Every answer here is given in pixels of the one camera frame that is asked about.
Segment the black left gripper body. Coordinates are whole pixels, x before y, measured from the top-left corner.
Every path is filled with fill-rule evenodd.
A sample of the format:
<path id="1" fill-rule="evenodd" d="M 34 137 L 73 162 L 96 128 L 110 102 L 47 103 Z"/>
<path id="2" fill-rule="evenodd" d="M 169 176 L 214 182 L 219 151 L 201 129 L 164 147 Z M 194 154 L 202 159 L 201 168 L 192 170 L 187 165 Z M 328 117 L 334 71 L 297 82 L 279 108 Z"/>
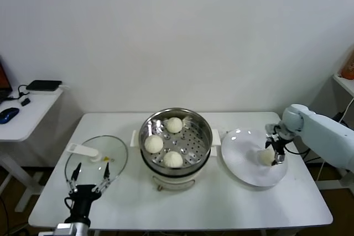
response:
<path id="1" fill-rule="evenodd" d="M 101 192 L 92 191 L 94 187 L 95 185 L 78 185 L 77 192 L 64 198 L 64 204 L 70 211 L 70 216 L 65 219 L 65 223 L 91 223 L 89 219 L 91 205 L 102 196 Z"/>

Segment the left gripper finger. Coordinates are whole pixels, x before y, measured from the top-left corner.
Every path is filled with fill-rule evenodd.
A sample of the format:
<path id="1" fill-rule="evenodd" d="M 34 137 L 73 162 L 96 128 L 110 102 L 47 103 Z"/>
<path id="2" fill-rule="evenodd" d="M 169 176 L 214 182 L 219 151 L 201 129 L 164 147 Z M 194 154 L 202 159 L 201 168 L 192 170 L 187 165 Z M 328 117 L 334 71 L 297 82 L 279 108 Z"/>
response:
<path id="1" fill-rule="evenodd" d="M 109 167 L 110 163 L 107 162 L 106 167 L 105 167 L 105 171 L 103 173 L 103 180 L 96 185 L 92 191 L 93 192 L 104 192 L 110 185 L 110 167 Z"/>
<path id="2" fill-rule="evenodd" d="M 66 180 L 68 187 L 69 187 L 69 194 L 75 193 L 78 191 L 78 188 L 76 186 L 76 181 L 77 181 L 77 178 L 78 178 L 80 170 L 81 170 L 81 165 L 82 165 L 82 163 L 78 163 L 77 167 L 73 170 L 73 172 L 71 174 L 71 178 Z"/>

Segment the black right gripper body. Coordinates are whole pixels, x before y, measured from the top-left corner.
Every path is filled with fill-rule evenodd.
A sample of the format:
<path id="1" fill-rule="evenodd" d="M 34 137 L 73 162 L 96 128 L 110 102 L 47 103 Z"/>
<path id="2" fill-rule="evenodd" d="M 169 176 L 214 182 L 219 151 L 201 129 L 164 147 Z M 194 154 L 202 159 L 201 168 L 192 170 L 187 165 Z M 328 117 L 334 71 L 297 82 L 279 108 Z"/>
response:
<path id="1" fill-rule="evenodd" d="M 283 144 L 284 148 L 294 139 L 294 133 L 289 131 L 283 123 L 266 124 L 266 139 L 268 136 L 273 138 L 273 143 Z"/>

